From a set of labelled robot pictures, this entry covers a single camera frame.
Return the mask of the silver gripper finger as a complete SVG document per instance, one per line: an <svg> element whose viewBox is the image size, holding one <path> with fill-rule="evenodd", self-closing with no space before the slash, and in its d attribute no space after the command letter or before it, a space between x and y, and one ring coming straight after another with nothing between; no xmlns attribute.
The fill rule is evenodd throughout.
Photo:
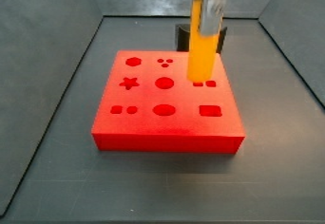
<svg viewBox="0 0 325 224"><path fill-rule="evenodd" d="M198 13L191 15L197 19L194 27L202 36L213 36L219 32L227 0L193 1L198 2Z"/></svg>

